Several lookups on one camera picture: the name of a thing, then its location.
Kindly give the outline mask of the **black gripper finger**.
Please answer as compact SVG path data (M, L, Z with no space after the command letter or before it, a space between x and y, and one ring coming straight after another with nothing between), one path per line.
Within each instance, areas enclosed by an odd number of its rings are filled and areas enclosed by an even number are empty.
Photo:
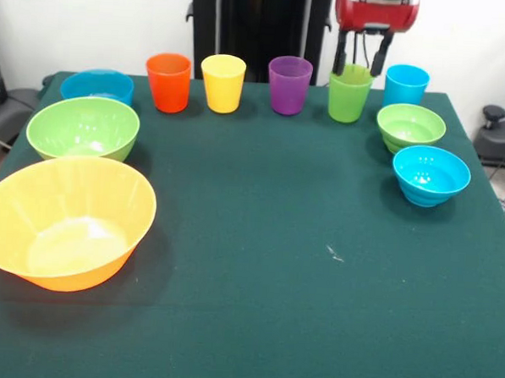
M392 34L384 34L381 45L375 54L374 60L371 63L371 76L379 76L382 72L383 65L386 61L388 48L392 44Z
M338 45L335 51L335 58L332 66L334 74L342 74L346 63L346 46L348 39L348 31L340 30L338 32Z

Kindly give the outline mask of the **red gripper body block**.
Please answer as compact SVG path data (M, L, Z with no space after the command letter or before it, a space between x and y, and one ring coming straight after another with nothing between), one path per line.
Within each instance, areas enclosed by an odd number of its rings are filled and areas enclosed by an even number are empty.
M335 0L340 30L406 32L419 12L419 0Z

